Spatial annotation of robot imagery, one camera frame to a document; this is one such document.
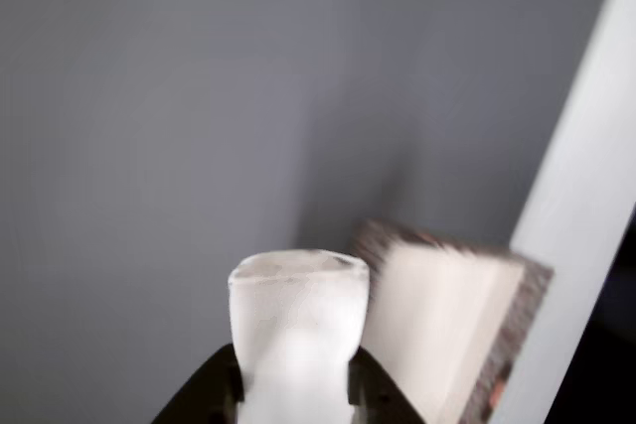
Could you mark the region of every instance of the white object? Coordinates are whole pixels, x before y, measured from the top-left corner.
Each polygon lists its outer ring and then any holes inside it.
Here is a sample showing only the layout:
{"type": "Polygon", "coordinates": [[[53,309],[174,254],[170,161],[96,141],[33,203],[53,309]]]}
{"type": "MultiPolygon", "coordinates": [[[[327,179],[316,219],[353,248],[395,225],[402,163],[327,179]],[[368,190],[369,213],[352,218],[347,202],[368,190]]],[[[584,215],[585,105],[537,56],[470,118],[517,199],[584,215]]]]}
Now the white object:
{"type": "Polygon", "coordinates": [[[349,424],[348,364],[362,336],[369,267],[325,250],[268,252],[230,275],[239,424],[349,424]]]}
{"type": "Polygon", "coordinates": [[[362,339],[427,424],[457,424],[524,275],[521,264],[396,242],[362,339]]]}
{"type": "Polygon", "coordinates": [[[548,415],[636,201],[635,152],[636,0],[605,0],[512,239],[555,277],[493,424],[548,415]]]}

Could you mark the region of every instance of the white foam block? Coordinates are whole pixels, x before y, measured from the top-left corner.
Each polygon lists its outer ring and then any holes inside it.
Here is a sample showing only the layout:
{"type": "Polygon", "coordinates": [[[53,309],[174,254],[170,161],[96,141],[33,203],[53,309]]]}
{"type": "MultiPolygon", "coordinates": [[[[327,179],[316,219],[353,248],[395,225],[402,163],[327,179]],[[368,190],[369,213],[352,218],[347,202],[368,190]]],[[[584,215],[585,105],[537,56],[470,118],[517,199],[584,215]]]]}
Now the white foam block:
{"type": "Polygon", "coordinates": [[[362,345],[427,424],[457,424],[523,278],[521,265],[397,242],[362,345]]]}

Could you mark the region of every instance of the white trim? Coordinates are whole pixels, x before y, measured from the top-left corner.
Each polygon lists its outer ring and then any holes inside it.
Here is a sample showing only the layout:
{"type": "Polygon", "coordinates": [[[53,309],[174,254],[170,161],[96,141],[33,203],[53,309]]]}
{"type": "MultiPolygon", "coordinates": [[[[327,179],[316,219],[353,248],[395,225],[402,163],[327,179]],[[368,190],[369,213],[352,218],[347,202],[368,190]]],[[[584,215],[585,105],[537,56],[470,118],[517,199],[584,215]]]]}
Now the white trim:
{"type": "Polygon", "coordinates": [[[493,424],[544,422],[636,200],[636,0],[605,0],[511,247],[555,269],[493,424]]]}

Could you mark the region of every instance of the dark holder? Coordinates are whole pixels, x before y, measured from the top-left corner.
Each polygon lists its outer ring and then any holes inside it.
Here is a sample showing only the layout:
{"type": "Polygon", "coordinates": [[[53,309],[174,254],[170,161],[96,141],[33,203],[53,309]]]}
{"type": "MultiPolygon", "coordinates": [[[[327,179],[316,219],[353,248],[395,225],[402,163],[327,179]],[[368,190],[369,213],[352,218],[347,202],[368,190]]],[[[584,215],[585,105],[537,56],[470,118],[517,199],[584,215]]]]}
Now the dark holder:
{"type": "MultiPolygon", "coordinates": [[[[354,422],[425,424],[372,356],[358,349],[349,362],[349,403],[354,422]]],[[[244,399],[234,347],[210,357],[166,404],[152,424],[234,424],[244,399]]]]}

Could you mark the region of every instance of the brown edge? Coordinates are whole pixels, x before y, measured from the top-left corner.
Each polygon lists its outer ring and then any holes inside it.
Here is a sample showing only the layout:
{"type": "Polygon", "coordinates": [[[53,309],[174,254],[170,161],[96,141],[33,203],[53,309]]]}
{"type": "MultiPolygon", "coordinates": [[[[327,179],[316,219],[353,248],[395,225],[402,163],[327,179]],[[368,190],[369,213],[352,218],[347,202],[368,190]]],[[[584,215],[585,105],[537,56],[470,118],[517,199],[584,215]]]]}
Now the brown edge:
{"type": "Polygon", "coordinates": [[[524,266],[525,273],[504,323],[482,366],[473,391],[459,424],[481,424],[488,422],[494,409],[490,408],[490,397],[502,373],[508,374],[528,336],[530,327],[548,291],[553,271],[530,261],[507,248],[471,244],[451,237],[418,232],[382,219],[366,220],[356,228],[349,252],[365,260],[371,269],[371,299],[381,273],[381,262],[391,244],[397,240],[432,247],[453,247],[480,255],[506,258],[524,266]]]}

